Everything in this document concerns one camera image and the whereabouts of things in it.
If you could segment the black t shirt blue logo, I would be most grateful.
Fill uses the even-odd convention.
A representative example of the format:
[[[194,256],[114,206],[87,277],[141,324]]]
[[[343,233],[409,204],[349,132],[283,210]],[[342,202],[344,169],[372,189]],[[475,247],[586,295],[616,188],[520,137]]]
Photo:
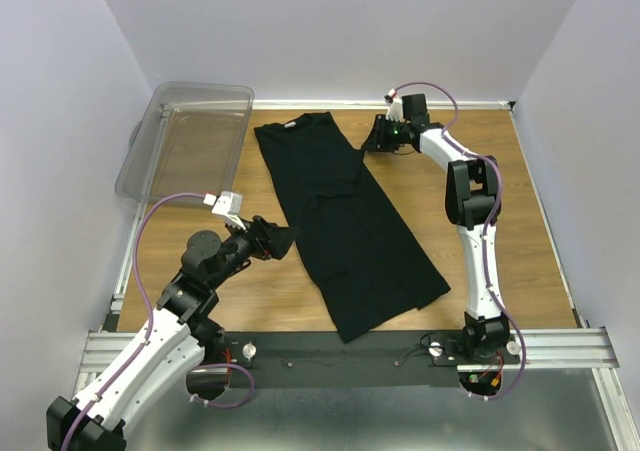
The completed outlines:
[[[254,130],[302,263],[348,343],[450,286],[328,112]]]

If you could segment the clear plastic bin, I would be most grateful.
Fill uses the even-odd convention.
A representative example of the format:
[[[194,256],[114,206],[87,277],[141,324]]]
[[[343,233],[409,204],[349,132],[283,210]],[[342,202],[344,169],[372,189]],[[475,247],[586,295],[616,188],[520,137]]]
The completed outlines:
[[[130,138],[116,193],[150,203],[178,193],[230,191],[253,101],[246,86],[159,85]]]

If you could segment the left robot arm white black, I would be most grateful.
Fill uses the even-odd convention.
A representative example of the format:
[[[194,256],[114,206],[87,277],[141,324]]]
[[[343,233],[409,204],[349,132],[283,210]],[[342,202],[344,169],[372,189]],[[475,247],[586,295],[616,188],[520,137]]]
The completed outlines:
[[[224,349],[222,328],[210,320],[217,289],[251,259],[280,260],[298,229],[256,216],[230,227],[226,239],[201,230],[186,244],[168,283],[140,331],[89,385],[46,411],[52,450],[123,450],[131,430],[160,397],[198,366],[214,364]]]

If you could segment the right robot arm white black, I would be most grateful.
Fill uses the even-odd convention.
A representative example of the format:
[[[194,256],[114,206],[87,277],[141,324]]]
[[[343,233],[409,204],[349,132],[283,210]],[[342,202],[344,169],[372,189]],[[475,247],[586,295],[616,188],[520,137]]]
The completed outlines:
[[[367,152],[395,152],[405,145],[446,171],[445,212],[458,232],[468,280],[468,300],[460,350],[480,363],[509,341],[510,320],[499,287],[496,223],[503,184],[494,159],[456,141],[448,128],[430,119],[426,96],[390,90],[388,110],[374,120],[361,146]]]

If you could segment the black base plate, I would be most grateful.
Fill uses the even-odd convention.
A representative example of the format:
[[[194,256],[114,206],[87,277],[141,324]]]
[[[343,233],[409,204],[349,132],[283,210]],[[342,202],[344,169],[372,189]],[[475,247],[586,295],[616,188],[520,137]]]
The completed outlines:
[[[249,387],[461,387],[495,396],[519,359],[505,347],[469,355],[456,330],[371,331],[349,343],[335,332],[305,331],[229,332],[220,347],[207,347],[204,363],[182,381],[208,399]]]

